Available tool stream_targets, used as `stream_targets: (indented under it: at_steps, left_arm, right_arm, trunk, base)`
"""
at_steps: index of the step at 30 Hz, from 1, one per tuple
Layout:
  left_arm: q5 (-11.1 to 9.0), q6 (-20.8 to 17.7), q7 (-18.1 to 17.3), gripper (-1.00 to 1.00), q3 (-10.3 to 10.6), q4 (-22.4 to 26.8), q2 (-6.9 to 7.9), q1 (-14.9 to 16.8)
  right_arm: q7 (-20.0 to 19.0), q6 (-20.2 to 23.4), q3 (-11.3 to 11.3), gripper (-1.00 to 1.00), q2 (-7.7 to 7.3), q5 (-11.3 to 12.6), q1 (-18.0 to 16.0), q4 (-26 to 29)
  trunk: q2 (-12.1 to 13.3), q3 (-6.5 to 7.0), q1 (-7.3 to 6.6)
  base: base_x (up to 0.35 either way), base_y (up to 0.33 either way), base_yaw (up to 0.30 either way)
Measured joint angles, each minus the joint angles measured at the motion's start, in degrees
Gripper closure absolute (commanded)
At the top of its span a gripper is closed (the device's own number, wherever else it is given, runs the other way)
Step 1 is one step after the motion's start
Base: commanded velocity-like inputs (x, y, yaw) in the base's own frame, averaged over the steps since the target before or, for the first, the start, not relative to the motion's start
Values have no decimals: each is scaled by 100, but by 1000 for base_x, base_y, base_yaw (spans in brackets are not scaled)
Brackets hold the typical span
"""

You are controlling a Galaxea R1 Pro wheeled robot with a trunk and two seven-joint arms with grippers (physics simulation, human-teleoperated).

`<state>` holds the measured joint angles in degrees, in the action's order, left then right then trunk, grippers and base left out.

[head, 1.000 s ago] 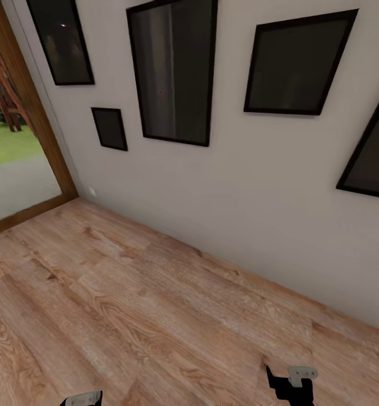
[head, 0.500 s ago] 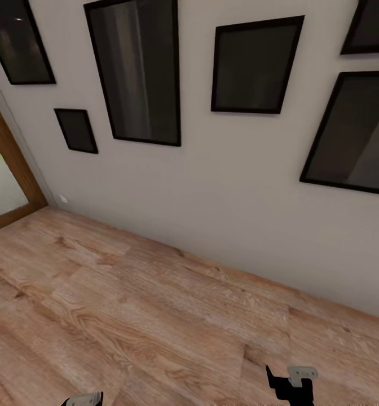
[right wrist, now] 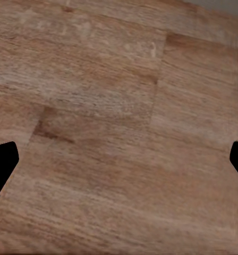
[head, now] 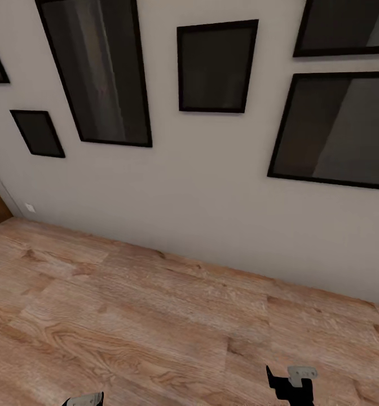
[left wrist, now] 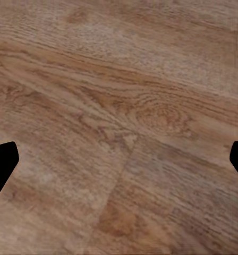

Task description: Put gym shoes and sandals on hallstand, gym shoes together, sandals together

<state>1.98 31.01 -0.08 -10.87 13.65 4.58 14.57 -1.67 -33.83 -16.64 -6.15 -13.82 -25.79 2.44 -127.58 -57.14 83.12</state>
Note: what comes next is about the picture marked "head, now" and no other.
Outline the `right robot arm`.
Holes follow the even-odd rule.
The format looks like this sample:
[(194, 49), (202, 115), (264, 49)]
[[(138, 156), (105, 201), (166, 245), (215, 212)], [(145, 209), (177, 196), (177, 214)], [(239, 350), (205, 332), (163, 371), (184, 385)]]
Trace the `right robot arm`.
[(279, 400), (289, 400), (290, 406), (314, 406), (311, 379), (318, 378), (315, 367), (288, 366), (290, 377), (274, 377), (266, 367), (269, 385)]

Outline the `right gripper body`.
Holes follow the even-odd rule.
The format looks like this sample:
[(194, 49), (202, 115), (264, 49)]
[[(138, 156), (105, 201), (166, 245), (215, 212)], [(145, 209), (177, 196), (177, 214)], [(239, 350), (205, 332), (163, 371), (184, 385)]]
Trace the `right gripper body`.
[(290, 406), (296, 406), (300, 400), (313, 401), (311, 380), (302, 378), (302, 387), (293, 387), (288, 378), (274, 377), (275, 394), (279, 400), (289, 400)]

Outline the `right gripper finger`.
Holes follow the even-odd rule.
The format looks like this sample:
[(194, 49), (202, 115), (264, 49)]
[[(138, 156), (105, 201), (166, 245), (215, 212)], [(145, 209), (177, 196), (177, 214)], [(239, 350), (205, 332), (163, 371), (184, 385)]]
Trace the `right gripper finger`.
[(266, 370), (267, 370), (269, 385), (270, 385), (270, 387), (272, 389), (274, 389), (275, 388), (275, 386), (274, 386), (274, 376), (272, 375), (272, 373), (271, 373), (268, 366), (266, 367)]

